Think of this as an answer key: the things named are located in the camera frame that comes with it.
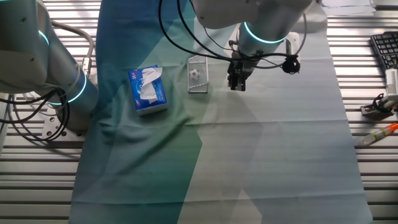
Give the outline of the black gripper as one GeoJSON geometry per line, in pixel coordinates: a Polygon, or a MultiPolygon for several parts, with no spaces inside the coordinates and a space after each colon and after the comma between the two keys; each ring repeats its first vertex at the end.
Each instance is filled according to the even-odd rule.
{"type": "Polygon", "coordinates": [[[228,75],[228,86],[231,90],[235,90],[238,86],[239,91],[246,91],[246,80],[247,77],[251,76],[256,66],[255,61],[248,60],[233,60],[229,63],[227,69],[228,75]]]}

